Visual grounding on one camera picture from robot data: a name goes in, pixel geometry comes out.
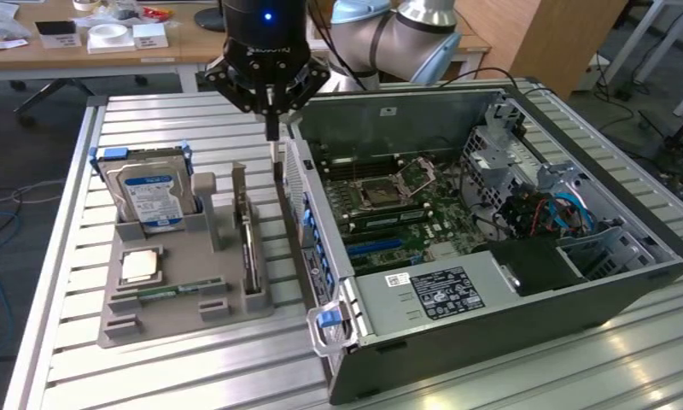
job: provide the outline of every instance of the aluminum extrusion table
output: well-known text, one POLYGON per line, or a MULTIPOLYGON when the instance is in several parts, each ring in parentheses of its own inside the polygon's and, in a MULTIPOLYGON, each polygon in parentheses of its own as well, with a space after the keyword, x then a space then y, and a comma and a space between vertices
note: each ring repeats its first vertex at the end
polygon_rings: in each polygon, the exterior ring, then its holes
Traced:
MULTIPOLYGON (((526 91, 532 85, 520 80, 519 86, 526 91)), ((683 204, 556 97, 544 91, 530 98, 683 237, 683 204)), ((527 138, 546 157, 562 154, 540 134, 527 138)), ((86 109, 5 408, 330 407, 269 158, 263 125, 214 93, 111 97, 106 105, 86 109), (114 205, 86 164, 86 152, 91 145, 157 148, 185 139, 195 151, 195 170, 218 176, 215 203, 231 197, 231 161, 247 165, 277 311, 266 319, 103 350, 95 340, 114 205)), ((340 408, 658 406, 683 409, 683 278, 599 328, 340 408)))

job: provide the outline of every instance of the motherboard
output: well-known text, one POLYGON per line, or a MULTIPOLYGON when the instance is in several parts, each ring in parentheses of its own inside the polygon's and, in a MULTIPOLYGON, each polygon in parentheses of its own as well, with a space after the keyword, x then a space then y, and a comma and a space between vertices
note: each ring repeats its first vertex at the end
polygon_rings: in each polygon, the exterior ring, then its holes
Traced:
POLYGON ((486 242, 440 164, 418 156, 343 171, 355 166, 327 167, 323 184, 356 275, 466 255, 486 242))

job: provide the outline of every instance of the hard drive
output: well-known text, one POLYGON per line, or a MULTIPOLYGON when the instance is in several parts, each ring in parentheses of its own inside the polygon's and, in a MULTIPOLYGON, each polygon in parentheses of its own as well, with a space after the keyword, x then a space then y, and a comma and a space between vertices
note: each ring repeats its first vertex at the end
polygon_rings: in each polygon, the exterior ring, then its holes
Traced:
POLYGON ((166 149, 110 148, 91 152, 90 164, 106 183, 121 222, 141 222, 146 233, 181 229, 195 214, 189 146, 166 149))

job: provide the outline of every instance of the tabletop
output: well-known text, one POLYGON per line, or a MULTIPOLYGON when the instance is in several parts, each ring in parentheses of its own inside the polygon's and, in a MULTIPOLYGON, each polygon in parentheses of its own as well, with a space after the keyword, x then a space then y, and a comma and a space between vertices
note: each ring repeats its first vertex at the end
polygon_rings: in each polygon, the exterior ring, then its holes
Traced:
MULTIPOLYGON (((134 52, 90 55, 85 48, 86 28, 81 28, 82 47, 49 49, 42 47, 37 37, 35 21, 65 21, 90 13, 77 11, 69 0, 46 0, 45 3, 22 3, 15 15, 17 21, 30 30, 29 45, 0 50, 0 69, 74 68, 95 66, 127 66, 162 63, 209 63, 223 51, 225 33, 210 32, 194 23, 194 14, 211 4, 161 4, 151 7, 171 9, 174 16, 166 28, 169 47, 137 50, 134 52)), ((484 52, 488 44, 472 33, 459 17, 458 30, 463 33, 459 53, 484 52)))
MULTIPOLYGON (((524 80, 518 84, 522 91, 540 86, 524 80)), ((539 91, 528 99, 683 238, 683 203, 556 97, 539 91)), ((546 159, 562 158, 551 138, 528 121, 523 126, 546 159)), ((5 408, 330 410, 281 218, 263 124, 221 96, 110 97, 89 107, 5 408), (243 324, 102 349, 95 340, 115 207, 86 163, 87 150, 150 149, 183 140, 194 150, 195 171, 215 173, 215 205, 231 199, 231 163, 247 167, 275 313, 243 324)), ((683 277, 604 325, 334 409, 503 407, 682 410, 683 277)))

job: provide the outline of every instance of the green circuit board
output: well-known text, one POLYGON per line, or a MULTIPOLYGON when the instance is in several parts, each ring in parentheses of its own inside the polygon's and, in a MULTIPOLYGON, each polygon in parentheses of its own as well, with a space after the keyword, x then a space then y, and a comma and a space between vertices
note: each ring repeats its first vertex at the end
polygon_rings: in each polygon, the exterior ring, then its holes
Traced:
POLYGON ((416 160, 396 175, 324 181, 347 250, 400 243, 359 255, 348 252, 356 275, 466 255, 486 242, 446 176, 435 170, 430 180, 430 168, 418 166, 416 160), (403 191, 415 193, 407 196, 403 191))

